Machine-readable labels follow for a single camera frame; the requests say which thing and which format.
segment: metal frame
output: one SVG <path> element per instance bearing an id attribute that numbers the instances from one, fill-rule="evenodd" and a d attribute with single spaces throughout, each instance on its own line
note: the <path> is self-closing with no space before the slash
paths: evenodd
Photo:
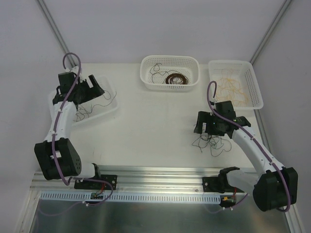
<path id="1" fill-rule="evenodd" d="M 57 39 L 60 47 L 64 53 L 69 52 L 69 49 L 51 15 L 44 0 L 36 0 L 44 17 L 46 18 L 55 38 Z M 267 32 L 263 36 L 260 44 L 258 45 L 250 63 L 254 64 L 258 56 L 262 53 L 267 42 L 273 35 L 276 27 L 284 14 L 288 11 L 289 6 L 293 0 L 285 0 L 281 5 L 278 13 L 270 24 Z M 76 66 L 75 61 L 69 57 L 69 62 L 72 67 Z M 267 135 L 264 129 L 260 111 L 255 110 L 255 116 L 259 126 L 260 135 L 263 144 L 270 150 Z M 121 192 L 137 192 L 137 193 L 203 193 L 202 180 L 204 176 L 215 176 L 218 174 L 217 168 L 155 168 L 155 167 L 112 167 L 101 166 L 105 174 L 118 175 L 118 190 Z M 26 208 L 23 210 L 22 219 L 17 225 L 18 232 L 28 232 L 31 227 L 32 219 L 35 215 L 38 197 L 41 190 L 70 190 L 74 191 L 73 184 L 69 187 L 63 186 L 61 181 L 46 181 L 42 172 L 36 172 L 31 185 L 31 191 L 27 198 Z M 291 210 L 286 213 L 287 221 L 291 232 L 304 233 L 305 230 L 301 223 L 297 208 L 292 206 Z"/>

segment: rectangular basket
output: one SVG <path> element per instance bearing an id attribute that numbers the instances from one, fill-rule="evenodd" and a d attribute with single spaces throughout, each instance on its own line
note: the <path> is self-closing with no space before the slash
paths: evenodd
<path id="1" fill-rule="evenodd" d="M 158 64 L 157 69 L 165 74 L 181 73 L 189 80 L 188 84 L 166 84 L 167 75 L 152 75 L 151 70 Z M 151 90 L 160 91 L 189 91 L 200 81 L 199 63 L 192 57 L 187 56 L 159 56 L 152 55 L 145 57 L 140 65 L 140 78 L 146 87 Z"/>
<path id="2" fill-rule="evenodd" d="M 209 62 L 208 72 L 209 79 L 217 82 L 215 99 L 218 102 L 230 100 L 236 110 L 254 110 L 263 107 L 255 72 L 249 62 L 214 60 Z"/>

